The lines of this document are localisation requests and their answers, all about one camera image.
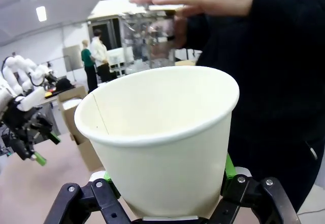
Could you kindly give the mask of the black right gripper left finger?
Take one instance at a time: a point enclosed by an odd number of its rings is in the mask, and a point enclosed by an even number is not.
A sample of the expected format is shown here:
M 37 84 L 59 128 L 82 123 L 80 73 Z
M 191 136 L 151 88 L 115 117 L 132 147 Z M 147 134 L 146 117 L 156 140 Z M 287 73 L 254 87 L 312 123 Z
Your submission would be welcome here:
M 118 199 L 120 194 L 106 171 L 91 175 L 80 187 L 64 184 L 44 223 L 86 223 L 93 212 L 101 212 L 106 223 L 132 223 Z

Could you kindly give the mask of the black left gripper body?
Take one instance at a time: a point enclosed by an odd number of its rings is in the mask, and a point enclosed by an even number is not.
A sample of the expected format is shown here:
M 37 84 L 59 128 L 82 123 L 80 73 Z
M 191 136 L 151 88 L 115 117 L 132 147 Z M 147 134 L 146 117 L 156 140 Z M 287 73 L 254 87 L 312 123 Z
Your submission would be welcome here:
M 11 99 L 7 104 L 6 111 L 2 115 L 2 123 L 14 134 L 19 140 L 28 140 L 28 136 L 33 137 L 40 132 L 40 128 L 36 126 L 30 127 L 32 124 L 37 124 L 36 117 L 40 113 L 42 107 L 32 107 L 27 111 L 18 109 L 20 102 Z

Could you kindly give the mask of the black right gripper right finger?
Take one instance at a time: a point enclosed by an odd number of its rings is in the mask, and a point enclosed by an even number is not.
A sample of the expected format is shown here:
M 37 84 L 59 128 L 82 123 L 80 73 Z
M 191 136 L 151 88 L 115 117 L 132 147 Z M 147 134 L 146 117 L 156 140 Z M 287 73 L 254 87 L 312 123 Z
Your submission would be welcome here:
M 237 174 L 229 155 L 220 194 L 213 223 L 233 223 L 242 207 L 251 209 L 259 223 L 301 222 L 278 179 L 269 177 L 258 182 Z

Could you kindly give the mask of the person's right hand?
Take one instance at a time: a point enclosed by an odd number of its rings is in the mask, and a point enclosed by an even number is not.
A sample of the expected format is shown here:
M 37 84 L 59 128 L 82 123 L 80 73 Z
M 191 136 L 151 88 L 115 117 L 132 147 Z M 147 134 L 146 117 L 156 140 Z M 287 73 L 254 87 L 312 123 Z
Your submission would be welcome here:
M 187 19 L 175 16 L 174 19 L 174 46 L 175 49 L 181 49 L 187 41 Z

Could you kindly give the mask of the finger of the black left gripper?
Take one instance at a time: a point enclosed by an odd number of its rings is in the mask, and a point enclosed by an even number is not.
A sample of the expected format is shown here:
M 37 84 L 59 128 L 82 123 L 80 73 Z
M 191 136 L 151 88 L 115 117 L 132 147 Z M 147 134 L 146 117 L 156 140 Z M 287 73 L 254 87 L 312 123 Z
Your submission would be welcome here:
M 36 116 L 30 123 L 30 128 L 36 130 L 45 140 L 50 140 L 54 144 L 60 143 L 60 138 L 53 132 L 53 123 L 45 116 Z
M 11 148 L 23 161 L 30 159 L 31 161 L 36 161 L 41 166 L 44 166 L 47 162 L 44 157 L 34 150 L 32 144 L 25 144 L 20 139 L 11 140 Z

